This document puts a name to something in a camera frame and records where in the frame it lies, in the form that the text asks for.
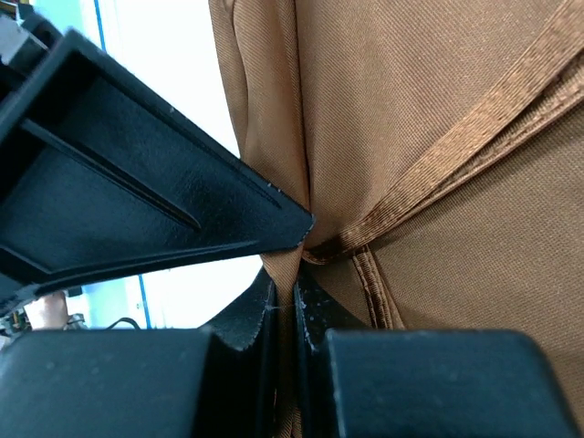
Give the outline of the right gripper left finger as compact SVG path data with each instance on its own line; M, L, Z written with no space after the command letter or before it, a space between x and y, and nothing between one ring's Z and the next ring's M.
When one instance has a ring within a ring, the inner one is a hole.
M270 437L276 338L265 271L197 329L26 334L1 354L1 434Z

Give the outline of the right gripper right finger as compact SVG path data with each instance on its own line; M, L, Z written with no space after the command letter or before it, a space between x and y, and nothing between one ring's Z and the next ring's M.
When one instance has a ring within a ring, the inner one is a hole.
M294 287L306 437L577 437L550 363L509 330L369 328L307 272Z

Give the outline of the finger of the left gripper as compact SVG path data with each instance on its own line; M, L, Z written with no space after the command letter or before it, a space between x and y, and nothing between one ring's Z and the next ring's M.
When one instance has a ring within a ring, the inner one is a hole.
M311 213L76 31L1 103L1 310L293 249Z

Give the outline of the orange-brown cloth napkin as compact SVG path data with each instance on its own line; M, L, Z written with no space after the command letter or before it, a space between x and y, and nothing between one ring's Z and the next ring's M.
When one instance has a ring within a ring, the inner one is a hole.
M583 417L583 4L213 1L245 163L315 215L265 255L276 283L276 435L306 266L382 333L514 329Z

